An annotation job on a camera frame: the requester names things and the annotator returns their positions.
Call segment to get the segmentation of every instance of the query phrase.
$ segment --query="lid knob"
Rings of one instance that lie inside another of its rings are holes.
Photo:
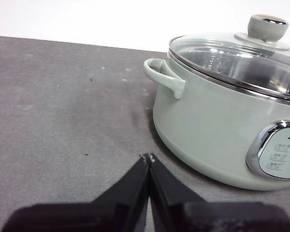
[[[277,42],[284,36],[288,23],[278,17],[257,14],[250,18],[248,37],[265,42]]]

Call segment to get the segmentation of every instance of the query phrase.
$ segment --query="glass lid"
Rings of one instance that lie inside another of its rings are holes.
[[[288,23],[254,15],[248,34],[189,35],[170,41],[170,53],[223,82],[290,100],[290,48],[278,42]]]

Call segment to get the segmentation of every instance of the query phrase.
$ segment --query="pot handle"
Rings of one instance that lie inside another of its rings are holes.
[[[173,90],[174,97],[181,99],[186,81],[174,73],[164,59],[147,59],[144,62],[144,69],[149,79]]]

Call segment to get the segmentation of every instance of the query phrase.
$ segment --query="button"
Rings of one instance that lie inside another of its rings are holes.
[[[286,157],[287,154],[272,154],[270,159],[272,161],[286,162]]]
[[[290,144],[277,144],[275,151],[290,152]]]
[[[271,170],[281,170],[283,163],[268,163],[266,168]]]

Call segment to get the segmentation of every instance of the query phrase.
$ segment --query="control panel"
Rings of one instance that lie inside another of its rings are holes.
[[[290,120],[263,128],[247,151],[246,164],[256,175],[290,180]]]
[[[269,175],[290,179],[290,128],[278,130],[267,141],[259,165]]]

